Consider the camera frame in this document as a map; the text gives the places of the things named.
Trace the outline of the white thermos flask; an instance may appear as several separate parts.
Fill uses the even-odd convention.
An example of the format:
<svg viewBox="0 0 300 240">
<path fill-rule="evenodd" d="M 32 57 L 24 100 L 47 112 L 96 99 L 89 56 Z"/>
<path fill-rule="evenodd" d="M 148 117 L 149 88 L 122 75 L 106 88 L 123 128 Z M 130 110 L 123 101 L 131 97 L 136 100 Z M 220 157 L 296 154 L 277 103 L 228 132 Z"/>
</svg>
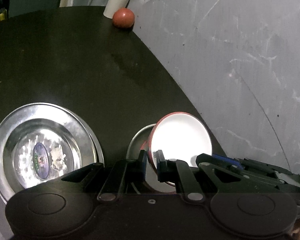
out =
<svg viewBox="0 0 300 240">
<path fill-rule="evenodd" d="M 103 15 L 106 18 L 112 19 L 115 12 L 121 8 L 125 8 L 128 2 L 129 0 L 108 0 Z"/>
</svg>

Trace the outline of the deep steel mixing bowl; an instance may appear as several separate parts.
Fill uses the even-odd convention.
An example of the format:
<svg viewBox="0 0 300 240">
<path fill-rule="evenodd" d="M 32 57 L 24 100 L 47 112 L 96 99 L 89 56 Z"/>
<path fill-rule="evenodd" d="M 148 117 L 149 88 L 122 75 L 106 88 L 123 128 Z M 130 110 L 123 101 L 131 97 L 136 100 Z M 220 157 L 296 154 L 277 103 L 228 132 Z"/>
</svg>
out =
<svg viewBox="0 0 300 240">
<path fill-rule="evenodd" d="M 127 150 L 127 159 L 137 159 L 141 150 L 147 149 L 148 137 L 155 124 L 150 124 L 140 129 L 130 141 Z M 144 182 L 132 183 L 132 188 L 137 194 L 174 194 L 175 187 L 157 180 L 157 174 L 146 159 L 146 177 Z"/>
</svg>

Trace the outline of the white bowl red rim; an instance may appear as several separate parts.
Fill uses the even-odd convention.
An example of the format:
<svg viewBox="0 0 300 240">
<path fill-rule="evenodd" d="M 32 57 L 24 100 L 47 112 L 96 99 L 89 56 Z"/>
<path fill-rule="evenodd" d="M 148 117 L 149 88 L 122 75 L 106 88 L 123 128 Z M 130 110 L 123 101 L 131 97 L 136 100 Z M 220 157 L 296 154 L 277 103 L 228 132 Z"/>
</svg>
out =
<svg viewBox="0 0 300 240">
<path fill-rule="evenodd" d="M 212 140 L 205 125 L 186 112 L 173 112 L 162 117 L 148 137 L 148 159 L 157 168 L 155 152 L 161 150 L 166 160 L 185 161 L 197 167 L 196 158 L 201 154 L 212 155 Z"/>
</svg>

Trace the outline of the red ball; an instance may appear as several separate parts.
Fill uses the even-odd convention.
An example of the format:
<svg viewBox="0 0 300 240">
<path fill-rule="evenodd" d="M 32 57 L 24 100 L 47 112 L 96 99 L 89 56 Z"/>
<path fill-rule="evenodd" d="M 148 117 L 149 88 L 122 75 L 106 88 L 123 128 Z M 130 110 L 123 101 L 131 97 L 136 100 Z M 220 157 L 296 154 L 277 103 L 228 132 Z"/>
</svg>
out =
<svg viewBox="0 0 300 240">
<path fill-rule="evenodd" d="M 121 8 L 113 15 L 112 22 L 116 27 L 130 28 L 135 22 L 134 12 L 128 8 Z"/>
</svg>

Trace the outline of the steel plate with sticker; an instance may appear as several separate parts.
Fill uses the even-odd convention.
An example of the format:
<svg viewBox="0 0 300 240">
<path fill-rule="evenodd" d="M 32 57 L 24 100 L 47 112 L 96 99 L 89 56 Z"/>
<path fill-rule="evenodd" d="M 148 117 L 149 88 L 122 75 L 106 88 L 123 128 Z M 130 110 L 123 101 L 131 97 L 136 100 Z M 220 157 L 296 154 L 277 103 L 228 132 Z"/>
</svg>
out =
<svg viewBox="0 0 300 240">
<path fill-rule="evenodd" d="M 30 103 L 0 123 L 0 198 L 103 163 L 101 145 L 74 112 L 51 103 Z"/>
</svg>

